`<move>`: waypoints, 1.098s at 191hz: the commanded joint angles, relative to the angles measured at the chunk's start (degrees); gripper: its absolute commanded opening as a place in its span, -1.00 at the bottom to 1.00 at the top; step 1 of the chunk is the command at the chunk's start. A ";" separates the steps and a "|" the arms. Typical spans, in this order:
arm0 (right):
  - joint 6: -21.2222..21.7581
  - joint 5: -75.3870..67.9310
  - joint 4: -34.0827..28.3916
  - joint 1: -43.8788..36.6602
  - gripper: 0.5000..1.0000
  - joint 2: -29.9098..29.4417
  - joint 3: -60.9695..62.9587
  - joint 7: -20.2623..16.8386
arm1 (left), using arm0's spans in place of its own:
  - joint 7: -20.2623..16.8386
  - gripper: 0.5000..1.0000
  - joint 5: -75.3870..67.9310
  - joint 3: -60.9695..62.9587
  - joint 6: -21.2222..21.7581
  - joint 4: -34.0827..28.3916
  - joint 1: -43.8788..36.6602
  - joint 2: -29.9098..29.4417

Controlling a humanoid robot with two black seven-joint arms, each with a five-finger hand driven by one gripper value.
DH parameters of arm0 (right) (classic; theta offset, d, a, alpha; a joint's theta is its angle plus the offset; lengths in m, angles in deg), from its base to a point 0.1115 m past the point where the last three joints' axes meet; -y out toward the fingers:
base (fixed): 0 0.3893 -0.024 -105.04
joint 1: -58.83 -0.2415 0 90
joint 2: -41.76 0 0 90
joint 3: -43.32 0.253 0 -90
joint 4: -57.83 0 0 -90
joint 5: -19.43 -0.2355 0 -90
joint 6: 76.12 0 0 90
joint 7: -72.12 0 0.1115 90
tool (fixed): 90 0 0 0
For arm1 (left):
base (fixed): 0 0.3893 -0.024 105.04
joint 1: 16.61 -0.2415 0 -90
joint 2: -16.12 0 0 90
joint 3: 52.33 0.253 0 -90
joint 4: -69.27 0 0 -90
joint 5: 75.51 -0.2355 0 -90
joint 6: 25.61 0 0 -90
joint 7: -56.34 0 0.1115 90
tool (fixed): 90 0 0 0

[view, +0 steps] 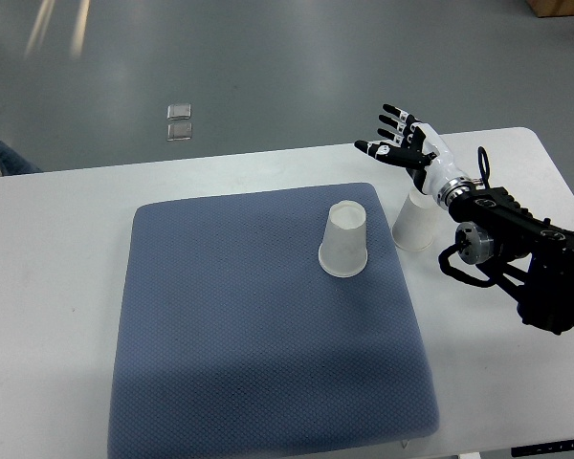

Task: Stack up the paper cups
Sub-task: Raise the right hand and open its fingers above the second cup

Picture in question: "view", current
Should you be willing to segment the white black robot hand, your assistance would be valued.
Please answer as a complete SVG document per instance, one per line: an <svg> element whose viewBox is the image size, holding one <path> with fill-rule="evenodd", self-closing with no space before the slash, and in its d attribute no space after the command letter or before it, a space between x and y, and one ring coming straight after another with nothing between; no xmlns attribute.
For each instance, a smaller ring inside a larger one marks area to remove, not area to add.
<svg viewBox="0 0 574 459"><path fill-rule="evenodd" d="M455 163L454 155L427 123L396 106L385 104L377 130L381 142L356 141L355 147L376 161L404 168L415 188L446 207L453 194L474 188Z"/></svg>

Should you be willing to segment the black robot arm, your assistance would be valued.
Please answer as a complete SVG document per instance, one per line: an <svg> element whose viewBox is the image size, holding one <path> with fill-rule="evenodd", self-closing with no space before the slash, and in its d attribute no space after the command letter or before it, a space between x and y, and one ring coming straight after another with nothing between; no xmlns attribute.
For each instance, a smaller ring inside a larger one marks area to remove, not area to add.
<svg viewBox="0 0 574 459"><path fill-rule="evenodd" d="M447 210L459 226L438 256L442 273L498 286L525 325L555 335L574 329L574 231L535 218L503 187L456 191Z"/></svg>

